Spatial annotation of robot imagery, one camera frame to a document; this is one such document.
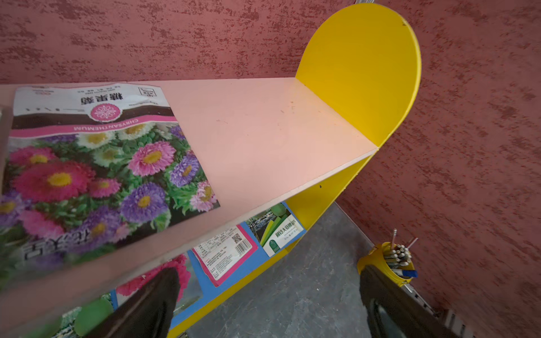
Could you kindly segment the pink flower seed bag top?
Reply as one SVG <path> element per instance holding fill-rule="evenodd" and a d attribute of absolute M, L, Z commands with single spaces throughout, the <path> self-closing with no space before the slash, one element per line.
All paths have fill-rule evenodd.
<path fill-rule="evenodd" d="M 160 87 L 19 87 L 1 182 L 1 277 L 94 260 L 220 206 Z"/>

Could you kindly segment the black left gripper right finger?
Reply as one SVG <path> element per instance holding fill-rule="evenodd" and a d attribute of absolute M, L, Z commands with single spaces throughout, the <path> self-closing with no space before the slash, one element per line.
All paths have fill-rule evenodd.
<path fill-rule="evenodd" d="M 456 337 L 375 266 L 360 272 L 359 291 L 372 337 Z"/>

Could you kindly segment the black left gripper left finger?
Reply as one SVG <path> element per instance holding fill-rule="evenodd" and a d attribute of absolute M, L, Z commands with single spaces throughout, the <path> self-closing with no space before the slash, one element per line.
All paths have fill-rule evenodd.
<path fill-rule="evenodd" d="M 165 284 L 148 284 L 138 294 L 97 325 L 88 337 L 166 337 L 175 301 Z"/>

